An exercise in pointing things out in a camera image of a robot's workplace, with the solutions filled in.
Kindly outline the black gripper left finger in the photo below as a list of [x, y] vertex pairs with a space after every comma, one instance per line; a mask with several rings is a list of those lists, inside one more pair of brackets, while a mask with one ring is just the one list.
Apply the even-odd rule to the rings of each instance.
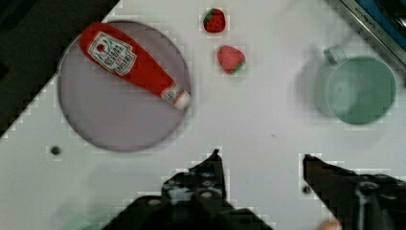
[[222, 159], [214, 150], [164, 182], [161, 194], [137, 198], [101, 230], [273, 230], [226, 197]]

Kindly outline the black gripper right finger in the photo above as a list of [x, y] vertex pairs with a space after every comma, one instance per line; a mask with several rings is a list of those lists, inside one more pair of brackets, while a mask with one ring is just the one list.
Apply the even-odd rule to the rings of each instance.
[[304, 181], [343, 230], [406, 230], [406, 187], [386, 174], [357, 174], [307, 154]]

